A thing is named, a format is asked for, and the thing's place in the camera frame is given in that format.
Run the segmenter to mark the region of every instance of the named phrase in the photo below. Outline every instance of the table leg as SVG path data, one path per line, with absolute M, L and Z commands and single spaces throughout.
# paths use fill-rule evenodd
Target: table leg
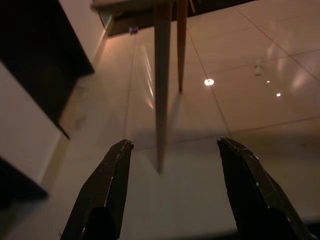
M 172 0 L 154 4 L 155 126 L 157 170 L 163 170 L 167 142 L 168 78 Z
M 178 79 L 179 92 L 182 92 L 184 82 L 185 54 L 186 54 L 186 32 L 188 16 L 188 0 L 176 1 L 177 18 L 177 53 L 178 53 Z

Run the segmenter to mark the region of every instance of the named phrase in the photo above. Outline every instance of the tile floor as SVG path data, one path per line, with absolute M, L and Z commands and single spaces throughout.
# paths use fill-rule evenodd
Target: tile floor
M 320 219 L 319 22 L 318 0 L 259 0 L 189 18 L 182 95 L 173 22 L 163 175 L 155 170 L 154 29 L 108 39 L 61 120 L 71 141 L 51 198 L 24 213 L 8 239 L 59 239 L 83 182 L 124 138 L 135 147 L 121 239 L 236 229 L 220 136 L 252 149 L 304 220 Z

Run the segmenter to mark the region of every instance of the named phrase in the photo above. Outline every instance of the white wall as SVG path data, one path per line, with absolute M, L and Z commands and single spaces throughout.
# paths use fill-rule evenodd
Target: white wall
M 87 57 L 92 62 L 105 33 L 99 15 L 92 11 L 92 0 L 59 0 Z
M 40 184 L 60 136 L 0 62 L 0 156 Z

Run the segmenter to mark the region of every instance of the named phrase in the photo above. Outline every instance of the table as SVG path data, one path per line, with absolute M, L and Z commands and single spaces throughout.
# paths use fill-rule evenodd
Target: table
M 178 85 L 182 93 L 188 0 L 176 0 L 177 3 L 177 58 Z M 91 8 L 95 11 L 116 13 L 137 8 L 154 9 L 154 51 L 155 51 L 155 126 L 157 170 L 163 171 L 167 145 L 168 81 L 170 57 L 170 31 L 172 20 L 172 0 L 100 0 Z

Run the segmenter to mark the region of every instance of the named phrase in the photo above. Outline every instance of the floor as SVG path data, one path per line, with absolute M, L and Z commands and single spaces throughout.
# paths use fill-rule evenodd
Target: floor
M 302 219 L 319 220 L 319 23 L 319 0 L 259 0 L 188 18 L 179 95 L 173 22 L 162 175 L 155 169 L 154 29 L 108 39 L 96 73 L 78 81 L 64 113 L 71 141 L 51 197 L 30 205 L 8 239 L 59 239 L 82 184 L 124 138 L 134 150 L 120 239 L 236 229 L 221 136 L 259 157 Z M 204 85 L 207 78 L 214 85 Z

